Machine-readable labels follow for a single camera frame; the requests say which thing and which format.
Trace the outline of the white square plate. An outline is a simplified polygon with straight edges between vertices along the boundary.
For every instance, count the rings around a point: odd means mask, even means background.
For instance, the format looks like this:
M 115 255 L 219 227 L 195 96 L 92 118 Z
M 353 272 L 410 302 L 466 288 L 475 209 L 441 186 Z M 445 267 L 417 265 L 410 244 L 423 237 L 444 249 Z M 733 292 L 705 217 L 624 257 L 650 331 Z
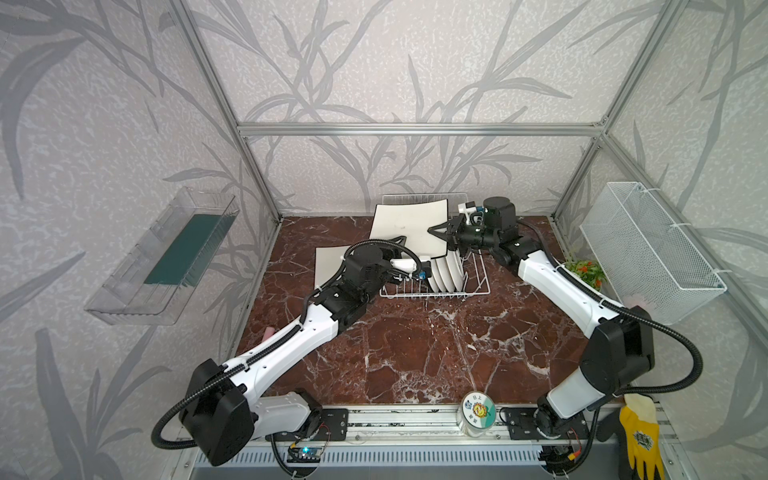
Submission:
M 338 287 L 342 274 L 338 270 L 342 266 L 344 254 L 348 246 L 318 247 L 315 250 L 314 283 L 318 289 L 325 285 L 325 290 Z
M 444 257 L 446 241 L 430 234 L 428 229 L 447 220 L 448 202 L 445 199 L 409 205 L 378 205 L 369 237 L 392 240 L 404 236 L 405 247 L 419 257 Z

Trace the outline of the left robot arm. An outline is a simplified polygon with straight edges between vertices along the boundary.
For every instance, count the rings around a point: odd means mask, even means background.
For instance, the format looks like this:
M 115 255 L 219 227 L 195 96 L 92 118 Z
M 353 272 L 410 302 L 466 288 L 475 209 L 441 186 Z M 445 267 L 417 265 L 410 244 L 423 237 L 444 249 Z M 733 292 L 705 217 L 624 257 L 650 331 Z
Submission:
M 163 450 L 199 448 L 211 465 L 219 466 L 254 438 L 313 433 L 322 414 L 316 400 L 301 391 L 274 397 L 266 391 L 362 318 L 385 284 L 430 273 L 429 260 L 399 239 L 368 239 L 348 247 L 338 269 L 304 299 L 294 321 L 222 364 L 208 359 L 196 367 L 186 396 L 154 426 L 152 444 Z

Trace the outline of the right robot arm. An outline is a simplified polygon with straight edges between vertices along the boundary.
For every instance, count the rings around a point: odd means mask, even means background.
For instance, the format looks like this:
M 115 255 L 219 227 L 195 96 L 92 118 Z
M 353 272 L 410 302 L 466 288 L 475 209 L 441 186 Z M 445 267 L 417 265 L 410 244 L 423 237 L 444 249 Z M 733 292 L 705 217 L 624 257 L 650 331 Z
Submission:
M 568 270 L 554 257 L 541 231 L 517 216 L 508 198 L 490 197 L 481 207 L 467 203 L 458 215 L 427 231 L 444 240 L 451 251 L 490 254 L 543 293 L 587 338 L 575 371 L 537 402 L 534 422 L 543 437 L 558 438 L 582 419 L 584 411 L 596 411 L 615 397 L 681 391 L 702 375 L 703 357 L 692 341 L 652 320 L 642 308 L 627 308 L 602 295 Z M 691 370 L 666 385 L 635 387 L 633 381 L 655 366 L 655 332 L 689 352 Z

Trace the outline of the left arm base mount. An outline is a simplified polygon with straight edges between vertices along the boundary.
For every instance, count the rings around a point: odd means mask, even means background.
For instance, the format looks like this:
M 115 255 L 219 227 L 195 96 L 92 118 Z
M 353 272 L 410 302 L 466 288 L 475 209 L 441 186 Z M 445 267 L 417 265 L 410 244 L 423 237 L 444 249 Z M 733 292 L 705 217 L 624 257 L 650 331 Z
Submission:
M 278 442 L 344 441 L 349 426 L 349 413 L 346 408 L 324 408 L 321 414 L 312 414 L 298 431 L 279 432 L 273 437 Z

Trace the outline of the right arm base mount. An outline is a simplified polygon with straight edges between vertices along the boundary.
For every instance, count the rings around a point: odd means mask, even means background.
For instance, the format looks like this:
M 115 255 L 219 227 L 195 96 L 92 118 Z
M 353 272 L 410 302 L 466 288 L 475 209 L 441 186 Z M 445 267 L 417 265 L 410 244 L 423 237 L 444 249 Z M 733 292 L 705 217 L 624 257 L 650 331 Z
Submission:
M 589 435 L 582 413 L 562 419 L 539 408 L 503 407 L 499 419 L 507 427 L 511 440 L 567 440 L 569 433 L 585 440 Z

